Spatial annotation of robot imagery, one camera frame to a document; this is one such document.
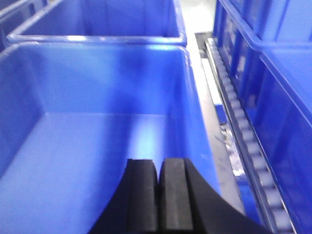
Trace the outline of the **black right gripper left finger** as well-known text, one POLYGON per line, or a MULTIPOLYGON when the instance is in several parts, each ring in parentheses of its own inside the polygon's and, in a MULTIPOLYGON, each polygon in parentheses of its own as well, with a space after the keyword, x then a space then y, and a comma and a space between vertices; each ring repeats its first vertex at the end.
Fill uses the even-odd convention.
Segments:
POLYGON ((91 234, 156 234, 157 174, 152 160, 129 159, 122 179, 91 234))

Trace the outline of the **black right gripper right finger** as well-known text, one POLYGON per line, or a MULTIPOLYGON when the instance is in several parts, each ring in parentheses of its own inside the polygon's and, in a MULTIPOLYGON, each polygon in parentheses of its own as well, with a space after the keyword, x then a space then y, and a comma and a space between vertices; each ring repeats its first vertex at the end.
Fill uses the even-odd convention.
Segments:
POLYGON ((167 158, 160 173, 162 234, 268 234, 210 185, 188 158, 167 158))

